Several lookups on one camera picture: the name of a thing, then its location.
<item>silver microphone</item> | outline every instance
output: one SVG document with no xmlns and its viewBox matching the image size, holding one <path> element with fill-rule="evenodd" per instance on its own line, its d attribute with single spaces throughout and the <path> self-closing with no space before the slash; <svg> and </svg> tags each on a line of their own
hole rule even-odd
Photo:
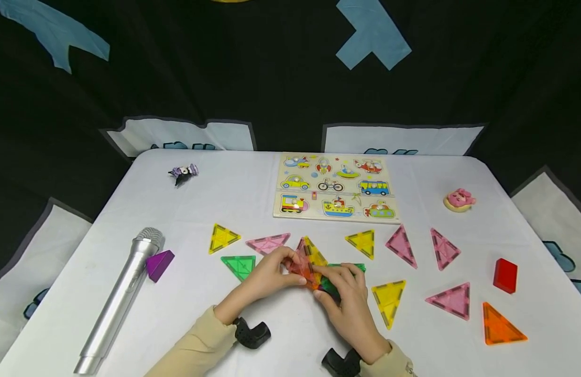
<svg viewBox="0 0 581 377">
<path fill-rule="evenodd" d="M 162 250 L 163 243 L 164 236 L 154 228 L 144 228 L 133 239 L 127 263 L 81 350 L 74 373 L 95 374 L 98 371 L 146 277 L 146 260 Z"/>
</svg>

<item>white tablecloth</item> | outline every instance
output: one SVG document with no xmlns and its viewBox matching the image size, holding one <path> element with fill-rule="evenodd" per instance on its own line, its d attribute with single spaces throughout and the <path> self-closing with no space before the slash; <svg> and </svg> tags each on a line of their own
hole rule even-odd
<svg viewBox="0 0 581 377">
<path fill-rule="evenodd" d="M 418 376 L 581 376 L 581 297 L 545 250 L 488 168 L 468 157 L 381 156 L 391 172 L 418 269 L 385 248 L 396 225 L 274 219 L 276 152 L 152 150 L 133 163 L 55 285 L 0 365 L 0 377 L 72 376 L 79 352 L 128 256 L 131 239 L 146 226 L 166 235 L 176 257 L 156 284 L 146 281 L 98 376 L 140 377 L 218 303 L 238 280 L 220 261 L 254 254 L 244 241 L 284 232 L 287 245 L 309 235 L 329 262 L 360 262 L 369 286 L 405 279 L 392 330 L 370 295 L 378 329 L 401 346 Z M 198 164 L 200 175 L 176 189 L 167 171 Z M 464 187 L 473 210 L 454 214 L 442 197 Z M 242 240 L 214 255 L 207 250 L 219 223 Z M 430 228 L 462 254 L 437 269 Z M 346 235 L 376 232 L 370 261 Z M 519 266 L 517 292 L 492 285 L 494 265 Z M 424 299 L 469 281 L 470 321 Z M 481 303 L 512 321 L 527 342 L 487 346 Z M 235 348 L 212 376 L 327 376 L 321 360 L 346 345 L 307 289 L 288 289 L 243 312 L 250 326 L 265 321 L 272 337 L 258 350 Z"/>
</svg>

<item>purple block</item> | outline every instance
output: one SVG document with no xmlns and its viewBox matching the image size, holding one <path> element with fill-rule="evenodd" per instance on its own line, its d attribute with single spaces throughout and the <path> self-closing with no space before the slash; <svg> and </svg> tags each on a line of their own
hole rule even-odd
<svg viewBox="0 0 581 377">
<path fill-rule="evenodd" d="M 156 254 L 146 261 L 146 270 L 148 270 L 148 277 L 153 282 L 158 282 L 158 279 L 165 272 L 171 261 L 175 258 L 175 254 L 171 250 L 163 251 Z"/>
</svg>

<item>sleeve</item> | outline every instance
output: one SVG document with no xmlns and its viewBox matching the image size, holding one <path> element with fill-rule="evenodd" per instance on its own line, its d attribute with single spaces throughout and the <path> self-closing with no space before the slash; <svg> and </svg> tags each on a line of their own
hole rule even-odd
<svg viewBox="0 0 581 377">
<path fill-rule="evenodd" d="M 392 341 L 391 352 L 379 358 L 374 364 L 368 365 L 363 360 L 359 362 L 361 366 L 361 377 L 418 377 L 414 374 L 412 360 L 410 360 L 402 350 Z"/>
<path fill-rule="evenodd" d="M 236 326 L 221 323 L 211 306 L 145 377 L 202 377 L 234 345 Z"/>
</svg>

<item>hand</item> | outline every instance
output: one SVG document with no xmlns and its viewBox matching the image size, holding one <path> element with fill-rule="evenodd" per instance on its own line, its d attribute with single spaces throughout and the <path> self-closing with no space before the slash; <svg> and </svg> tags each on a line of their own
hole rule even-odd
<svg viewBox="0 0 581 377">
<path fill-rule="evenodd" d="M 250 275 L 236 287 L 221 303 L 215 306 L 215 317 L 224 325 L 229 325 L 246 306 L 260 298 L 267 297 L 282 288 L 305 285 L 307 280 L 297 274 L 282 274 L 281 264 L 300 263 L 301 259 L 290 247 L 281 246 L 267 254 L 256 265 Z"/>
<path fill-rule="evenodd" d="M 378 332 L 367 306 L 364 273 L 351 263 L 341 263 L 341 267 L 313 266 L 313 270 L 329 278 L 341 295 L 339 307 L 329 294 L 322 291 L 313 292 L 315 298 L 326 309 L 330 322 L 338 334 L 357 351 L 366 364 L 374 364 L 389 353 L 391 345 Z"/>
</svg>

